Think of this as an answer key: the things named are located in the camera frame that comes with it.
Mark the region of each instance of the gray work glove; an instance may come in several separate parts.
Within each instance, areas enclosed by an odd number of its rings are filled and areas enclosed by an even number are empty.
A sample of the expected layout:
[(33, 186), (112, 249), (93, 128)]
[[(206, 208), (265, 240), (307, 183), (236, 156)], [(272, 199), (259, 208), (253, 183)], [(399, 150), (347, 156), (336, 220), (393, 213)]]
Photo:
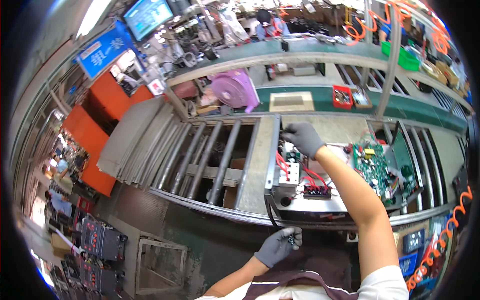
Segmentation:
[(326, 143), (318, 136), (317, 131), (310, 123), (291, 123), (285, 128), (282, 134), (285, 141), (295, 145), (295, 147), (310, 158), (314, 158), (318, 149)]
[[(290, 235), (293, 237), (293, 245), (288, 241)], [(287, 257), (292, 250), (298, 250), (301, 243), (301, 228), (287, 227), (269, 236), (254, 255), (264, 265), (271, 268)]]

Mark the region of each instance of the pink electric fan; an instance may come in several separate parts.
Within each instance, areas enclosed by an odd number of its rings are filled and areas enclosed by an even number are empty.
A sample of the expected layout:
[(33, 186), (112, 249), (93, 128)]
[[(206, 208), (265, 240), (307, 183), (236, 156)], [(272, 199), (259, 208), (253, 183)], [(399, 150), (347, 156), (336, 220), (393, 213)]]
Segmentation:
[(257, 91), (245, 69), (236, 69), (209, 76), (210, 87), (215, 96), (228, 106), (241, 108), (246, 106), (250, 113), (258, 105)]

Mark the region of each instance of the monitor screen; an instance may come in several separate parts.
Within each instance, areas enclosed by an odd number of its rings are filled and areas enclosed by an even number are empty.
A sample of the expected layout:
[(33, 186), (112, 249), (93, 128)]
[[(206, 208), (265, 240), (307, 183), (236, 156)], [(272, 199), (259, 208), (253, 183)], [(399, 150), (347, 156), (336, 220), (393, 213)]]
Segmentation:
[(123, 18), (135, 39), (141, 41), (172, 16), (166, 0), (139, 0)]

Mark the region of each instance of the green plastic bin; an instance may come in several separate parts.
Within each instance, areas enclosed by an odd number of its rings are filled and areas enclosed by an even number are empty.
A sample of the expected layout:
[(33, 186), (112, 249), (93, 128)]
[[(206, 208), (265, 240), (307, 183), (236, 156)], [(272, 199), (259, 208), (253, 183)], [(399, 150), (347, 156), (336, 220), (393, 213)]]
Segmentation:
[[(390, 55), (390, 42), (382, 42), (382, 53), (386, 56)], [(403, 48), (400, 48), (398, 64), (400, 67), (409, 71), (418, 71), (420, 67), (420, 61)]]

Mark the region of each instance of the stack of metal plates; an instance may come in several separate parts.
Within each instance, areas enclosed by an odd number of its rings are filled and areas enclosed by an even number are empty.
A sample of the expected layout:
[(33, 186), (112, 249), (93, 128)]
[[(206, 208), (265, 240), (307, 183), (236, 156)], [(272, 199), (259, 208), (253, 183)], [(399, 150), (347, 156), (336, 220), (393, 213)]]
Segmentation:
[(121, 182), (150, 185), (181, 132), (173, 107), (160, 99), (132, 105), (105, 144), (98, 168)]

